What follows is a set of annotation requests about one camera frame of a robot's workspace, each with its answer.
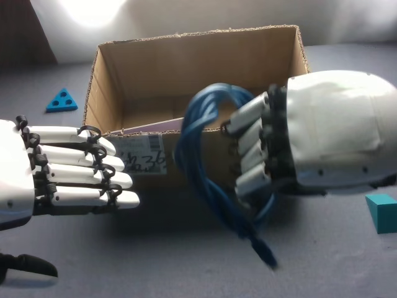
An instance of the gray table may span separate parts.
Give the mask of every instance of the gray table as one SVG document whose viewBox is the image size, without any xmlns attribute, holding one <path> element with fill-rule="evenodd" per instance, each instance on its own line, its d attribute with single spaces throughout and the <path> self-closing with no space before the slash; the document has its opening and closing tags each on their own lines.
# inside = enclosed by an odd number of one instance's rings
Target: gray table
<svg viewBox="0 0 397 298">
<path fill-rule="evenodd" d="M 397 45 L 306 47 L 312 71 L 360 70 L 397 85 Z M 91 65 L 0 76 L 0 119 L 81 125 Z M 80 108 L 44 115 L 61 88 Z M 387 193 L 397 197 L 397 189 Z M 0 249 L 54 263 L 59 284 L 0 288 L 0 297 L 396 297 L 397 235 L 377 235 L 364 194 L 284 198 L 264 232 L 281 268 L 270 272 L 187 191 L 140 194 L 114 215 L 33 218 L 0 233 Z"/>
</svg>

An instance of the teal block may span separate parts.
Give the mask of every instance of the teal block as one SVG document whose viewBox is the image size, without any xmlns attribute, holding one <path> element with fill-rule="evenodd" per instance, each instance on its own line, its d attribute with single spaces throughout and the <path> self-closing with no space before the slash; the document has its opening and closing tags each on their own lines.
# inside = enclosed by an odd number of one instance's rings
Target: teal block
<svg viewBox="0 0 397 298">
<path fill-rule="evenodd" d="M 365 196 L 378 234 L 397 232 L 397 200 L 387 194 Z"/>
</svg>

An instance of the white wall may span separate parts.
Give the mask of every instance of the white wall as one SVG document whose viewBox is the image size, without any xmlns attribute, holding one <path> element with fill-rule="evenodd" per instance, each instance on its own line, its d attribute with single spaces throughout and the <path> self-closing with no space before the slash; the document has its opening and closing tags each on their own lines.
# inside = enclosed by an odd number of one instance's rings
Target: white wall
<svg viewBox="0 0 397 298">
<path fill-rule="evenodd" d="M 74 0 L 31 0 L 60 63 L 91 61 L 111 40 L 263 25 L 299 25 L 305 45 L 397 39 L 397 0 L 127 0 L 102 27 L 77 23 L 60 1 Z M 112 0 L 79 6 L 91 2 Z"/>
</svg>

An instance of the white robotic hand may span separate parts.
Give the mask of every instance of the white robotic hand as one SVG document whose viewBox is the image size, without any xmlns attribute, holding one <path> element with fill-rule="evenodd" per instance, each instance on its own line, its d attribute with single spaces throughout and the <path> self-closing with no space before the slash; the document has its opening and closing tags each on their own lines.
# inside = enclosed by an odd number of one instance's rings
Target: white robotic hand
<svg viewBox="0 0 397 298">
<path fill-rule="evenodd" d="M 0 230 L 33 215 L 101 214 L 136 207 L 132 179 L 114 146 L 91 126 L 28 127 L 0 120 Z M 56 268 L 33 256 L 0 254 L 0 284 L 47 286 Z"/>
<path fill-rule="evenodd" d="M 242 106 L 222 126 L 236 139 L 236 194 L 289 194 L 389 186 L 397 177 L 397 90 L 357 71 L 290 78 Z"/>
</svg>

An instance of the bundled blue cable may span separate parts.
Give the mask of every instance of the bundled blue cable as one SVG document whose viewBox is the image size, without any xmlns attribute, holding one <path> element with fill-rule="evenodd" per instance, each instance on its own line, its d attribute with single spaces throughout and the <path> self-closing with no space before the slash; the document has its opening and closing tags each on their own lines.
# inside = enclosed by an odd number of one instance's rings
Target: bundled blue cable
<svg viewBox="0 0 397 298">
<path fill-rule="evenodd" d="M 247 90 L 229 84 L 212 84 L 197 93 L 191 100 L 182 123 L 174 158 L 177 166 L 186 175 L 196 195 L 203 199 L 215 215 L 242 239 L 248 239 L 259 257 L 271 268 L 277 261 L 266 243 L 259 239 L 253 222 L 248 220 L 228 195 L 208 179 L 201 154 L 201 134 L 205 126 L 218 118 L 221 102 L 232 101 L 240 108 L 253 99 Z M 269 203 L 260 212 L 261 217 L 269 210 Z"/>
</svg>

